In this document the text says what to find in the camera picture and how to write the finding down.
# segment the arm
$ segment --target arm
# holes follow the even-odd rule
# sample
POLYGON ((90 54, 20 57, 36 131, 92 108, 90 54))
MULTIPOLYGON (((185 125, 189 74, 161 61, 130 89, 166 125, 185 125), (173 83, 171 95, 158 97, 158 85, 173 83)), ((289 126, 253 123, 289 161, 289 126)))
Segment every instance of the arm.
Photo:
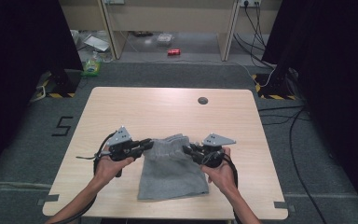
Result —
MULTIPOLYGON (((223 150, 228 156, 230 155, 229 147, 223 147, 223 150)), ((227 197, 242 223, 261 223, 235 186, 234 175, 226 161, 223 161, 216 168, 210 168, 205 165, 201 165, 200 168, 202 172, 209 176, 208 182, 214 182, 227 197)))
POLYGON ((76 197, 68 203, 61 211, 51 217, 46 223, 54 223, 67 219, 77 214, 85 208, 97 193, 107 185, 125 166, 133 162, 133 157, 129 157, 124 161, 112 161, 108 156, 102 157, 98 163, 95 176, 89 184, 80 191, 76 197))

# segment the black curtain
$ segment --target black curtain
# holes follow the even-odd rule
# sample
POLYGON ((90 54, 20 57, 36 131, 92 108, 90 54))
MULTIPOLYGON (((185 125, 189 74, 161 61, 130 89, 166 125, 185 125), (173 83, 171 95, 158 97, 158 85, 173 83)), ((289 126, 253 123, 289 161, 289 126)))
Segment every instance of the black curtain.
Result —
POLYGON ((0 0, 0 153, 41 75, 64 68, 82 64, 58 0, 0 0))
POLYGON ((358 1, 309 5, 282 1, 263 59, 297 70, 311 114, 358 192, 358 1))

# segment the power strip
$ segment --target power strip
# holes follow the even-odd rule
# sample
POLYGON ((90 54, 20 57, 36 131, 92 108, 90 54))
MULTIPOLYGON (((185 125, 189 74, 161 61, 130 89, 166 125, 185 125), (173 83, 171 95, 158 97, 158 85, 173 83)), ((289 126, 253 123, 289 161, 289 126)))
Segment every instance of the power strip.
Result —
POLYGON ((259 6, 261 5, 261 0, 240 0, 241 7, 245 7, 245 1, 248 1, 248 7, 256 7, 256 3, 258 3, 259 6))

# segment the person's right hand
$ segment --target person's right hand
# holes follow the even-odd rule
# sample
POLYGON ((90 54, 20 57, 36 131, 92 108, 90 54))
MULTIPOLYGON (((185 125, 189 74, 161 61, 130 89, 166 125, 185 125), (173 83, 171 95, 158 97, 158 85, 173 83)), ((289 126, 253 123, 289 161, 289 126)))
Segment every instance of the person's right hand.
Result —
MULTIPOLYGON (((230 148, 223 147, 225 153, 230 156, 230 148)), ((236 189, 234 174, 226 161, 216 168, 201 165, 201 171, 208 175, 208 183, 213 182, 222 193, 226 194, 232 189, 236 189)))

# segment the light wood tabletop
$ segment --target light wood tabletop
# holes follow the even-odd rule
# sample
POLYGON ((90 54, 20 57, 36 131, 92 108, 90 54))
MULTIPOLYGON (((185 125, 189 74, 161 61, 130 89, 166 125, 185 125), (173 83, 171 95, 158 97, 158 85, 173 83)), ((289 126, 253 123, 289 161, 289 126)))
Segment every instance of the light wood tabletop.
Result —
MULTIPOLYGON (((43 212, 53 216, 92 179, 92 157, 104 138, 125 126, 132 140, 162 139, 182 133, 202 142, 210 133, 237 141, 230 145, 239 175, 239 190, 260 219, 285 219, 282 189, 269 152, 253 94, 247 90, 175 88, 95 88, 77 124, 43 212), (208 104, 199 103, 206 97, 208 104)), ((97 196, 85 217, 232 219, 225 196, 210 184, 210 193, 164 201, 138 201, 144 158, 123 170, 97 196)))

